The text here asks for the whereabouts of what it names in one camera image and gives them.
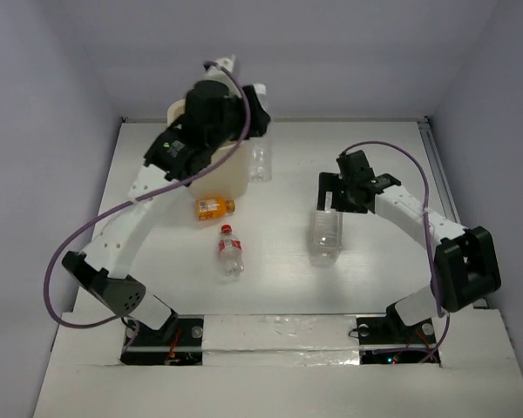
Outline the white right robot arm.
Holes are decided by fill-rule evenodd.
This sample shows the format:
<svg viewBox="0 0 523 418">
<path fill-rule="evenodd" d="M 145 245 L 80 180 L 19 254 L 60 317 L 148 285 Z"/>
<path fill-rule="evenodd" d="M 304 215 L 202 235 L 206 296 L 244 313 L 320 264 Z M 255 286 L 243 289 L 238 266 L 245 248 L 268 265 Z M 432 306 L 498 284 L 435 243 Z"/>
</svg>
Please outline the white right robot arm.
<svg viewBox="0 0 523 418">
<path fill-rule="evenodd" d="M 493 238 L 484 227 L 468 228 L 433 211 L 394 176 L 375 174 L 362 151 L 342 152 L 336 162 L 337 173 L 318 177 L 317 210 L 371 212 L 421 245 L 428 258 L 429 285 L 386 309 L 384 331 L 391 340 L 406 340 L 419 322 L 456 313 L 500 289 Z"/>
</svg>

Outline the slim clear white-cap bottle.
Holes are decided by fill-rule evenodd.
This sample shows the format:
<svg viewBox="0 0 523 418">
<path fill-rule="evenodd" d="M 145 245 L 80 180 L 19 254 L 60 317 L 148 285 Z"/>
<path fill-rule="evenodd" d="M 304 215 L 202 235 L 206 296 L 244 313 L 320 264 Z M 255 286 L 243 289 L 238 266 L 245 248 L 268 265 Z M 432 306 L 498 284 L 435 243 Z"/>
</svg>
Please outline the slim clear white-cap bottle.
<svg viewBox="0 0 523 418">
<path fill-rule="evenodd" d="M 265 84 L 254 84 L 255 92 L 261 107 L 268 112 L 267 87 Z M 251 140 L 251 159 L 249 166 L 250 182 L 269 182 L 272 179 L 272 142 L 266 134 Z"/>
</svg>

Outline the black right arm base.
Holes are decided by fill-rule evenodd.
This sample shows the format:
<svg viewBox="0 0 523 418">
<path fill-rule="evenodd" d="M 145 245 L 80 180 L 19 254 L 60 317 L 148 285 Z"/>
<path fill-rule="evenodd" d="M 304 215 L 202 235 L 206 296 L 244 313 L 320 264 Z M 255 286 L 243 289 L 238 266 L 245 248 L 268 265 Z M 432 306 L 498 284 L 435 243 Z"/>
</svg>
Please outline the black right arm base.
<svg viewBox="0 0 523 418">
<path fill-rule="evenodd" d="M 406 326 L 393 308 L 381 316 L 359 316 L 348 336 L 357 340 L 363 365 L 439 364 L 431 319 Z"/>
</svg>

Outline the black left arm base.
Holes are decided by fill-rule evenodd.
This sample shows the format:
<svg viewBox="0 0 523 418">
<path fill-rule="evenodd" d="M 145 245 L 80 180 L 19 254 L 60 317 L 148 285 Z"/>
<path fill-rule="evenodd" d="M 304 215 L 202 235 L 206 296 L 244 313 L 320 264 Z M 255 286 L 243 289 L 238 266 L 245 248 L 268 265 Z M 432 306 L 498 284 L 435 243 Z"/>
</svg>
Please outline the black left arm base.
<svg viewBox="0 0 523 418">
<path fill-rule="evenodd" d="M 139 324 L 137 333 L 132 320 L 127 325 L 119 357 L 127 366 L 200 366 L 203 362 L 203 316 L 178 316 L 169 319 L 161 331 Z"/>
</svg>

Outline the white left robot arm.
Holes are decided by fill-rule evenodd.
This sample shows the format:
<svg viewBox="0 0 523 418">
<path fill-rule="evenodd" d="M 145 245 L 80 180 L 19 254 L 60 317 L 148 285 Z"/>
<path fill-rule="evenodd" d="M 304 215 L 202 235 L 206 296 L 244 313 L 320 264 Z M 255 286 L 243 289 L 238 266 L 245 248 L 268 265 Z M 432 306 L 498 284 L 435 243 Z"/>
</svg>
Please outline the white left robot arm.
<svg viewBox="0 0 523 418">
<path fill-rule="evenodd" d="M 187 93 L 185 111 L 152 142 L 119 213 L 80 251 L 67 252 L 63 268 L 114 318 L 129 317 L 155 343 L 175 334 L 177 313 L 130 274 L 155 224 L 227 142 L 263 136 L 270 123 L 264 84 L 204 80 Z"/>
</svg>

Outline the large clear square bottle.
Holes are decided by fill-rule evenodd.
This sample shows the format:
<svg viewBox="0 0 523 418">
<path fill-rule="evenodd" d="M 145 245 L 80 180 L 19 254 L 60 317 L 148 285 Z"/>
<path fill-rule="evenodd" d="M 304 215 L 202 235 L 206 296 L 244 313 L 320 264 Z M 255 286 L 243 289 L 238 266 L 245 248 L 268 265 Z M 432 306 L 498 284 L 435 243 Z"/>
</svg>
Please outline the large clear square bottle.
<svg viewBox="0 0 523 418">
<path fill-rule="evenodd" d="M 343 214 L 334 210 L 313 211 L 309 229 L 309 258 L 314 266 L 336 263 L 342 250 Z"/>
</svg>

